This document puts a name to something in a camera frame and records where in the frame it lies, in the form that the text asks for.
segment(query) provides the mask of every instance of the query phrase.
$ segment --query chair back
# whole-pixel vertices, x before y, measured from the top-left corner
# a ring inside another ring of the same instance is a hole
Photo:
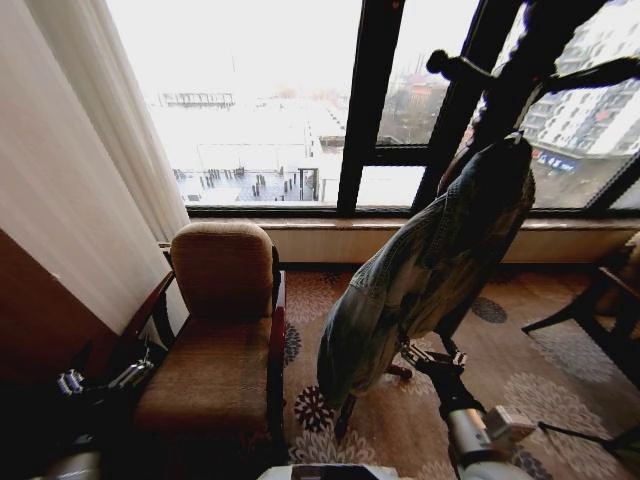
[[[257,225],[187,225],[171,242],[171,261],[192,316],[225,321],[271,315],[272,242]]]

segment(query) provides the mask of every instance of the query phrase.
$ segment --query floor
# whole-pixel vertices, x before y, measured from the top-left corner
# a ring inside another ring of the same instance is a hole
[[[285,359],[285,436],[293,463],[368,463],[400,476],[454,479],[438,399],[423,375],[383,376],[359,399],[340,445],[333,414],[315,379],[324,320],[346,288],[348,272],[289,272]],[[520,327],[568,303],[586,285],[582,273],[498,272],[454,339],[468,353],[466,386],[485,406],[521,408],[534,420],[601,436],[640,422],[640,393],[572,321],[533,332]],[[418,341],[438,349],[438,338]],[[634,478],[598,445],[536,431],[512,461],[534,479]]]

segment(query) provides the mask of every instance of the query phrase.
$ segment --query brown upholstered seat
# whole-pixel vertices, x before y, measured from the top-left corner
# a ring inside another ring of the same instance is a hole
[[[265,431],[270,329],[270,318],[222,325],[191,319],[140,400],[136,427]]]
[[[176,235],[171,259],[191,316],[140,399],[138,431],[281,437],[284,310],[272,319],[272,251],[253,224]]]

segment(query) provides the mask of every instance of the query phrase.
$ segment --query jacket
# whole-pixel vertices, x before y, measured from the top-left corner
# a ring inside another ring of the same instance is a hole
[[[533,204],[530,162],[520,134],[478,152],[353,275],[318,352],[318,383],[330,407],[366,392],[401,339],[420,338],[443,318],[459,323]]]

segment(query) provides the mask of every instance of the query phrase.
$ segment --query wall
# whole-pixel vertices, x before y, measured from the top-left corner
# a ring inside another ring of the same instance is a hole
[[[57,278],[0,231],[0,379],[52,381],[91,342],[88,375],[102,370],[117,336]]]
[[[276,225],[256,220],[273,239],[283,262],[362,263],[399,228],[398,222],[317,221]],[[638,222],[528,220],[504,263],[593,263],[640,229]]]

